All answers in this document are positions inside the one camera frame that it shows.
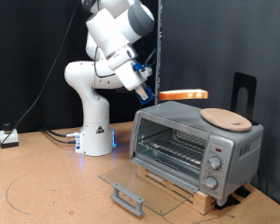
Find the slice of bread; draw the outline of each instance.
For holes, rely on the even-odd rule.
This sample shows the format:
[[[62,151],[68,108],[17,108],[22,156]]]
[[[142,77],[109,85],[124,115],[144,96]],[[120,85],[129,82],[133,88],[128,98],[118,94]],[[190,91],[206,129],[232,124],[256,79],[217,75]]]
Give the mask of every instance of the slice of bread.
[[[159,92],[159,100],[185,100],[185,99],[208,99],[208,91],[180,90],[180,91]]]

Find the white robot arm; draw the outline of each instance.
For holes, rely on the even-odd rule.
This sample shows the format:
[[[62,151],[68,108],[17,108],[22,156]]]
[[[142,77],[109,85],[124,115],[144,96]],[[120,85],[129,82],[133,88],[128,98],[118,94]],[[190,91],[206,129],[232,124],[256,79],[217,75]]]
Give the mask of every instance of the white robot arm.
[[[112,151],[112,130],[109,103],[95,89],[124,86],[129,91],[136,90],[144,102],[153,99],[144,88],[151,68],[135,60],[132,43],[153,30],[154,19],[138,0],[82,0],[82,6],[94,12],[86,22],[86,51],[94,62],[68,64],[65,79],[83,104],[84,123],[76,152],[101,156]]]

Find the robot logo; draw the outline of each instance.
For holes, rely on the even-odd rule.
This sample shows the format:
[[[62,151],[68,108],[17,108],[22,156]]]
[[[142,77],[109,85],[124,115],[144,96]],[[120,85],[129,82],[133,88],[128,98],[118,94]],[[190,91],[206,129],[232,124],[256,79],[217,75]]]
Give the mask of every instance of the robot logo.
[[[104,131],[104,129],[102,128],[102,126],[100,126],[99,128],[98,128],[98,130],[96,131],[96,133],[104,133],[105,131]]]

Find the black curtain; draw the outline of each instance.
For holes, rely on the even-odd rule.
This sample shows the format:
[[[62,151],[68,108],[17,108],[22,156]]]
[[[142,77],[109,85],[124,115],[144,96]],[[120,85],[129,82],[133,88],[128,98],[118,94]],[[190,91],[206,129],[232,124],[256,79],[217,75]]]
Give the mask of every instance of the black curtain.
[[[161,34],[161,91],[209,91],[183,103],[230,109],[234,74],[257,78],[253,120],[264,135],[253,184],[280,203],[280,0],[162,0]]]
[[[82,9],[78,0],[7,0],[0,1],[0,129],[3,122],[15,125],[36,99],[77,2],[76,15],[48,84],[35,107],[18,126],[18,132],[33,132],[43,126],[51,129],[82,126],[81,101],[65,82],[63,72],[70,62],[91,61],[85,52],[85,22],[91,14]],[[142,3],[157,19],[158,0],[143,0]],[[156,45],[157,23],[153,33],[133,45],[139,55],[138,61],[143,63]],[[152,76],[147,82],[152,88],[154,80]],[[98,92],[110,103],[111,122],[131,121],[142,107],[134,93]]]

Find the table surface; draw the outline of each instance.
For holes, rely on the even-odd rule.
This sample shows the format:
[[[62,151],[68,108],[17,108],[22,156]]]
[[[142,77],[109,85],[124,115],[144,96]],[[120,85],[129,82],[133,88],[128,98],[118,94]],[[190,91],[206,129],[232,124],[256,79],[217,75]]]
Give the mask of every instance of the table surface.
[[[110,199],[113,189],[98,175],[130,159],[132,122],[111,124],[118,148],[103,157],[77,154],[73,145],[43,133],[22,133],[20,146],[0,150],[2,223],[280,223],[280,205],[251,185],[241,203],[202,216],[182,204],[161,217],[144,207],[136,217]],[[59,130],[59,133],[79,128]]]

